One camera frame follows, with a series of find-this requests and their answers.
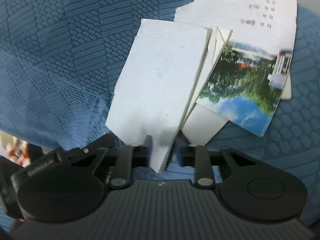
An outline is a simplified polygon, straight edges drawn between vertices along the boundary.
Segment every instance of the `photograph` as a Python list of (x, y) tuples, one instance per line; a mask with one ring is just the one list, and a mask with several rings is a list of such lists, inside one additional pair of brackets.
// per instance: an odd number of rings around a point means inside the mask
[(230, 41), (197, 103), (263, 136), (280, 100), (291, 57), (289, 49), (272, 55), (262, 48)]

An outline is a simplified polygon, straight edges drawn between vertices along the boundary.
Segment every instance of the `circular pad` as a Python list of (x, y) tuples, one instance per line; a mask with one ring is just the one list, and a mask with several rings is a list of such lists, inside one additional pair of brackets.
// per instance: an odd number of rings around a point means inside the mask
[(261, 222), (298, 217), (307, 201), (305, 185), (273, 167), (240, 167), (220, 187), (220, 197), (236, 214)]
[(22, 183), (18, 204), (26, 218), (50, 223), (79, 219), (95, 210), (104, 196), (102, 183), (83, 168), (58, 166)]

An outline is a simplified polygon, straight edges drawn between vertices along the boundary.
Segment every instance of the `white paper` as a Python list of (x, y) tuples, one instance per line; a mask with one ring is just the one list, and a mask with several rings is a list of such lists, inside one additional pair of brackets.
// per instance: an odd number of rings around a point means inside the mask
[(116, 85), (106, 126), (125, 144), (153, 138), (150, 167), (163, 170), (199, 75), (208, 30), (141, 20)]
[[(265, 3), (266, 0), (260, 0), (260, 3)], [(257, 47), (262, 45), (266, 50), (273, 52), (275, 50), (274, 44), (282, 44), (284, 48), (290, 48), (294, 35), (292, 31), (295, 30), (295, 11), (296, 6), (294, 3), (287, 7), (287, 10), (276, 9), (275, 12), (267, 12), (264, 14), (264, 8), (260, 5), (259, 10), (249, 8), (252, 1), (239, 1), (239, 0), (209, 0), (206, 2), (192, 3), (191, 10), (185, 8), (177, 9), (175, 21), (182, 23), (190, 23), (194, 25), (205, 26), (207, 28), (216, 29), (217, 26), (223, 26), (226, 29), (233, 30), (234, 40), (245, 40), (250, 36), (252, 44)], [(287, 14), (280, 13), (279, 11), (287, 11)], [(274, 15), (274, 19), (270, 20), (269, 17)], [(241, 24), (240, 20), (255, 21), (255, 25)], [(265, 21), (265, 24), (272, 26), (270, 29), (261, 31), (260, 22)]]
[(181, 131), (191, 144), (206, 145), (228, 122), (228, 119), (196, 104)]

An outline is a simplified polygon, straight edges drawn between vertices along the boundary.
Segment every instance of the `blue textured tablecloth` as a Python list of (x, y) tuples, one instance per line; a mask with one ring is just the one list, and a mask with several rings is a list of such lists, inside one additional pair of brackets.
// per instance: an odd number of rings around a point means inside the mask
[(4, 231), (9, 232), (14, 224), (14, 219), (8, 217), (0, 206), (0, 226), (3, 228)]
[[(141, 18), (173, 20), (192, 0), (0, 0), (0, 130), (31, 143), (81, 147), (106, 130), (117, 78)], [(292, 99), (263, 138), (228, 123), (208, 144), (229, 146), (299, 177), (307, 224), (320, 215), (320, 17), (299, 8)], [(178, 139), (174, 149), (183, 144)], [(192, 178), (173, 157), (168, 171), (138, 178)]]

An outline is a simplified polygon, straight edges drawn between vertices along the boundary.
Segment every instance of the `cloud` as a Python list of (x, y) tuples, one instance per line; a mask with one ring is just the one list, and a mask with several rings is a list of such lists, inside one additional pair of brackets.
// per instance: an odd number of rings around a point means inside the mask
[(234, 109), (234, 108), (227, 108), (227, 109), (222, 109), (220, 114), (223, 113), (223, 116), (228, 119), (228, 120), (232, 120), (232, 121), (235, 121), (235, 120), (238, 120), (239, 116), (237, 114), (237, 110)]
[(241, 126), (245, 126), (249, 119), (257, 119), (261, 117), (261, 114), (258, 111), (251, 112), (247, 117), (245, 117), (240, 123)]
[(225, 101), (225, 99), (221, 99), (218, 103), (212, 103), (208, 98), (198, 98), (197, 104), (200, 104), (201, 106), (204, 106), (205, 108), (217, 112), (217, 110), (220, 107), (220, 104), (222, 104)]

